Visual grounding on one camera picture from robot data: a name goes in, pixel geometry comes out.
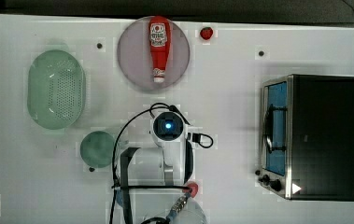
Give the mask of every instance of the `red cap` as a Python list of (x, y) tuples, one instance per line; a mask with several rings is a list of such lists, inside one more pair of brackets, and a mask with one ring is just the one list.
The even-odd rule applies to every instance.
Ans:
[[(199, 191), (199, 186), (196, 184), (196, 182), (193, 181), (189, 181), (188, 183), (186, 183), (186, 186), (191, 188), (191, 196), (192, 198), (194, 198), (197, 192)], [(186, 193), (189, 192), (189, 190), (184, 189), (183, 192)]]

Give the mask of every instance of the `red object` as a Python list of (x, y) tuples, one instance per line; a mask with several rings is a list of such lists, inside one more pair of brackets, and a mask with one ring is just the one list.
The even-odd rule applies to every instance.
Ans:
[(200, 36), (204, 39), (204, 40), (209, 40), (209, 38), (211, 38), (211, 36), (214, 34), (214, 31), (212, 30), (211, 27), (205, 27), (200, 31)]
[(168, 19), (155, 16), (149, 22), (150, 53), (153, 61), (155, 82), (164, 82), (165, 66), (171, 44), (171, 29)]
[[(186, 183), (186, 186), (191, 188), (191, 196), (192, 196), (192, 198), (194, 198), (196, 196), (197, 192), (199, 191), (199, 186), (195, 182), (192, 182), (192, 181), (188, 181), (188, 183)], [(182, 191), (184, 193), (186, 193), (189, 190), (188, 189), (184, 189)]]

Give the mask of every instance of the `ketchup bottle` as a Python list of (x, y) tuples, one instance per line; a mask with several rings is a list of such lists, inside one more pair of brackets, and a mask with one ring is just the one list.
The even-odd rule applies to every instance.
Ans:
[(150, 53), (153, 61), (154, 82), (164, 82), (165, 66), (171, 44), (171, 30), (168, 19), (155, 16), (149, 22)]

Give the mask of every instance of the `gray floor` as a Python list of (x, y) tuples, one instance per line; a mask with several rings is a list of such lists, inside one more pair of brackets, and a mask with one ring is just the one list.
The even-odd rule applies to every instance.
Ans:
[[(354, 6), (354, 0), (346, 0)], [(178, 21), (294, 23), (354, 27), (341, 0), (0, 0), (0, 13), (140, 18), (164, 15)]]

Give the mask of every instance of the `round plate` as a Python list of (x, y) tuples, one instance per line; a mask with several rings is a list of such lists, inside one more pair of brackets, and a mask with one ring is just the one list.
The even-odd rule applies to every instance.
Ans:
[(163, 83), (153, 81), (153, 63), (149, 46), (148, 24), (152, 17), (133, 22), (121, 35), (118, 61), (123, 74), (143, 90), (159, 90), (177, 82), (185, 73), (191, 56), (189, 42), (183, 31), (170, 22), (171, 46)]

